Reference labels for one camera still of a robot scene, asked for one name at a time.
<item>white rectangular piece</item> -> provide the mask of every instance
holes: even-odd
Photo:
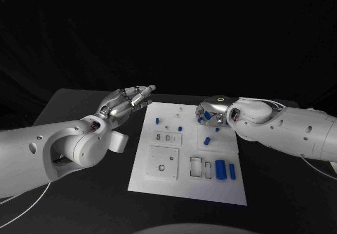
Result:
[[[206,127],[199,124],[196,107],[197,106],[158,102],[154,102],[147,106],[128,191],[246,205],[235,131],[229,127],[223,127],[219,132],[216,132],[213,127]],[[204,134],[197,130],[199,128],[204,128]],[[181,145],[176,146],[153,143],[153,141],[157,140],[154,132],[161,132],[166,135],[171,133],[180,134]],[[206,138],[210,136],[210,147],[207,150],[213,149],[215,151],[197,149],[197,133],[200,134],[200,137]],[[217,141],[219,143],[222,142],[226,147],[222,145],[215,146],[215,142]],[[173,151],[179,149],[179,157],[174,157],[174,160],[177,158],[176,180],[167,179],[173,176],[171,174],[170,176],[166,176],[164,174],[153,174],[154,176],[150,174],[148,176],[145,174],[147,159],[153,156],[154,152],[151,146],[160,148],[158,152],[156,151],[156,155],[164,156],[164,158],[158,157],[156,159],[158,160],[157,162],[150,160],[150,173],[160,172],[160,165],[164,165],[166,167],[163,172],[167,171],[167,162],[164,163],[163,161],[168,159],[167,155],[171,155]],[[202,160],[202,178],[190,176],[192,157],[200,158]],[[225,160],[226,165],[230,163],[235,164],[236,180],[216,179],[215,161],[217,159]],[[204,172],[209,170],[207,167],[204,167],[204,162],[210,163],[212,179],[206,179],[204,176]]]
[[[199,157],[192,157],[192,168],[190,168],[190,176],[202,178],[202,159]]]
[[[145,176],[156,179],[177,180],[179,149],[150,146]]]
[[[163,145],[181,145],[181,134],[167,132],[153,132],[153,143]]]
[[[204,179],[212,179],[210,163],[204,163]]]
[[[209,145],[204,145],[206,137],[210,138]],[[236,134],[232,128],[219,127],[216,132],[215,127],[204,125],[197,126],[197,149],[206,151],[216,151],[222,153],[238,154]]]

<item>robotic hand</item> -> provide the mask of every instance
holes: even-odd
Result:
[[[230,126],[242,139],[289,155],[337,162],[337,118],[323,111],[217,95],[197,106],[196,118],[206,126]]]
[[[0,133],[0,198],[22,194],[95,166],[107,150],[121,153],[128,136],[112,131],[128,115],[151,104],[156,86],[115,90],[96,113],[81,120]]]

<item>robotic arm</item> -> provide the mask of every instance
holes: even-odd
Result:
[[[114,131],[151,104],[156,86],[115,90],[81,120],[0,132],[0,198],[22,194],[92,167],[107,150],[122,153],[128,136]]]
[[[217,95],[197,106],[196,118],[206,126],[230,126],[242,139],[289,155],[337,162],[337,118],[323,111]]]

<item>white board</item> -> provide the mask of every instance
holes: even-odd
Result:
[[[222,127],[216,132],[213,127],[200,125],[194,114],[196,107],[158,102],[148,105],[128,191],[246,205],[235,131],[229,127]],[[154,140],[157,133],[154,135],[154,132],[167,133],[170,136],[173,136],[171,133],[181,134],[181,145],[174,145],[174,142],[157,144]],[[212,136],[207,145],[210,147],[204,148],[197,143],[197,138],[204,139],[209,136]],[[228,143],[220,144],[220,139],[226,139]],[[164,178],[167,176],[164,174],[147,176],[148,158],[153,157],[151,146],[164,149],[171,148],[171,150],[177,149],[177,172],[173,180]],[[158,162],[151,161],[153,165],[150,167],[157,169],[160,160],[168,160],[171,153],[167,153],[168,157],[163,159],[158,157]],[[202,177],[190,176],[192,157],[202,159]],[[225,160],[226,180],[216,179],[215,161],[217,159]],[[229,175],[230,163],[235,164],[235,180],[230,179]],[[212,175],[212,179],[204,177],[204,173]]]

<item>table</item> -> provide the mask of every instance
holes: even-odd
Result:
[[[94,114],[108,94],[58,90],[35,125]],[[206,97],[153,94],[151,99],[197,105]],[[297,106],[292,101],[279,102]],[[32,210],[1,229],[1,234],[130,234],[173,223],[219,224],[258,233],[337,233],[337,181],[321,175],[298,157],[239,137],[248,206],[127,191],[144,113],[145,109],[132,113],[117,128],[130,136],[124,153],[108,151],[95,167],[55,181]],[[317,161],[314,165],[334,175],[328,162]],[[45,187],[1,205],[1,224],[27,209]]]

